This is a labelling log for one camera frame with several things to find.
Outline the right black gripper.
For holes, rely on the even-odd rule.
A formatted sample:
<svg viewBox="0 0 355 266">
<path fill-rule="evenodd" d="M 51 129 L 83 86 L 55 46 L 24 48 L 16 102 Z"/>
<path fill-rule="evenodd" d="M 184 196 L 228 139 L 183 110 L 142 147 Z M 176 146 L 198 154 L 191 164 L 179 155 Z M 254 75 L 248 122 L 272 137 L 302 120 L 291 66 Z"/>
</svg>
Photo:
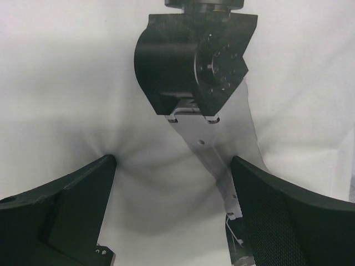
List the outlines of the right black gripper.
<svg viewBox="0 0 355 266">
<path fill-rule="evenodd" d="M 181 13 L 151 14 L 134 53 L 136 79 L 158 115 L 184 100 L 215 116 L 242 83 L 258 16 L 243 1 L 166 1 Z"/>
</svg>

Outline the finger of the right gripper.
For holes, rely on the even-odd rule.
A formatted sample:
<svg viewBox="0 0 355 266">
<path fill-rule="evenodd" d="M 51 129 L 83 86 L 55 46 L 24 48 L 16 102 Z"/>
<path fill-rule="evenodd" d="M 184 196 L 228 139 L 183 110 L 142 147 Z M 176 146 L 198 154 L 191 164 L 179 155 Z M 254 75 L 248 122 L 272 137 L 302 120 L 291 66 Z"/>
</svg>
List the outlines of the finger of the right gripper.
<svg viewBox="0 0 355 266">
<path fill-rule="evenodd" d="M 169 115 L 165 118 L 215 178 L 229 219 L 242 217 L 230 170 L 232 155 L 228 152 L 226 131 L 220 118 L 217 115 Z"/>
<path fill-rule="evenodd" d="M 226 216 L 225 231 L 231 265 L 255 265 L 243 218 L 230 219 Z"/>
</svg>

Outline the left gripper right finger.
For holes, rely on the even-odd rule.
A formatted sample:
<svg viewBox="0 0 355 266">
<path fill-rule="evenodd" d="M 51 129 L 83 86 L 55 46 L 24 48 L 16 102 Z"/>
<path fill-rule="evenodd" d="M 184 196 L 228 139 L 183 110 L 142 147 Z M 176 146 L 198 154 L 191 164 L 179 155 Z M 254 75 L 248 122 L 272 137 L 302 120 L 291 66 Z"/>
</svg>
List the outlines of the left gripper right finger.
<svg viewBox="0 0 355 266">
<path fill-rule="evenodd" d="M 354 203 L 235 156 L 231 173 L 256 265 L 354 265 Z"/>
</svg>

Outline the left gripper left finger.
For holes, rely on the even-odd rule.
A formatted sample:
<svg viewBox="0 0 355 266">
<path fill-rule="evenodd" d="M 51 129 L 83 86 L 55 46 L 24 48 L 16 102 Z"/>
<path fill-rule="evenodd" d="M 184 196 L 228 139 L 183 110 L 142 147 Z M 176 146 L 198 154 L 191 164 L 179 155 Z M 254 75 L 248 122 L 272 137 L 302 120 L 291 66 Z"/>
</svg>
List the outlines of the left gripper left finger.
<svg viewBox="0 0 355 266">
<path fill-rule="evenodd" d="M 105 155 L 81 169 L 1 200 L 1 265 L 113 265 L 98 244 L 116 170 Z"/>
</svg>

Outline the white t shirt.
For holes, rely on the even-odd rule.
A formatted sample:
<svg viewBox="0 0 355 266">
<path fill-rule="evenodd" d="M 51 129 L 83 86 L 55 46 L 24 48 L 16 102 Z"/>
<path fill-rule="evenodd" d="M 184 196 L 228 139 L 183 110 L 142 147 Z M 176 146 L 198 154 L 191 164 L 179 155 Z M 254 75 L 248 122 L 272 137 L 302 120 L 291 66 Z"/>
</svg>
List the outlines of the white t shirt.
<svg viewBox="0 0 355 266">
<path fill-rule="evenodd" d="M 230 265 L 214 178 L 134 74 L 163 1 L 1 2 L 1 197 L 105 154 L 120 165 L 99 243 L 116 265 Z M 354 197 L 354 2 L 246 1 L 256 146 L 245 159 L 339 200 Z"/>
</svg>

